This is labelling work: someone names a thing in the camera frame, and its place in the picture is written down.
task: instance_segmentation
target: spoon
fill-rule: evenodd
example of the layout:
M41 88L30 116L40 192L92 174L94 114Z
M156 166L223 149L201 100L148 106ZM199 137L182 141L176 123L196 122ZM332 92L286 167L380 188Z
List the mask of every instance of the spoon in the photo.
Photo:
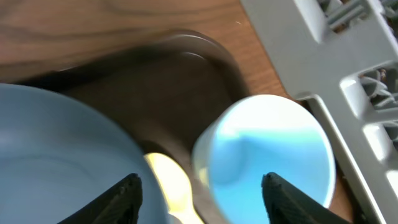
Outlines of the spoon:
M203 224L193 207L191 183L184 170L161 153L146 154L145 159L160 184L169 213L183 224Z

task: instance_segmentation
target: wood grain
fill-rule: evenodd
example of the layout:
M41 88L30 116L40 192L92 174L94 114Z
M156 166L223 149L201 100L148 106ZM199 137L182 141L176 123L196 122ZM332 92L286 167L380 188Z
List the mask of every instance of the wood grain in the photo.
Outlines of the wood grain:
M0 82L62 69L181 28L226 47L252 94L288 97L238 0L0 0ZM352 220L340 181L331 210Z

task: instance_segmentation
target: light blue plate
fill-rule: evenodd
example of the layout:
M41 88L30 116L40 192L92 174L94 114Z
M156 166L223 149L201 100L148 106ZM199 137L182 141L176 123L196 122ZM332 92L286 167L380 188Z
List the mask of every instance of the light blue plate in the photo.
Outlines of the light blue plate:
M142 179L138 223L169 223L142 152L112 121L66 96L0 84L0 223L58 223L130 173Z

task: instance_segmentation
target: white cup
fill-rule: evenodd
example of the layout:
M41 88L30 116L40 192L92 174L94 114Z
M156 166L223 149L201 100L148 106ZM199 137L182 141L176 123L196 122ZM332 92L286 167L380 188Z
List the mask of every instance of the white cup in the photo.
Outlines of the white cup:
M296 102L250 96L230 106L198 138L195 174L231 223L268 223L264 174L276 172L324 207L335 188L335 162L318 121Z

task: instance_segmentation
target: brown tray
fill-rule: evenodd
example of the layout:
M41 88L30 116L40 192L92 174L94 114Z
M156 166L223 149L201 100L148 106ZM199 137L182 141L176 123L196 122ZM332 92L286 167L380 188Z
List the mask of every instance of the brown tray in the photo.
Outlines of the brown tray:
M203 221L226 223L191 163L197 137L227 107L248 96L236 63L222 46L197 32L171 32L19 84L76 98L119 123L145 152L175 159L190 178Z

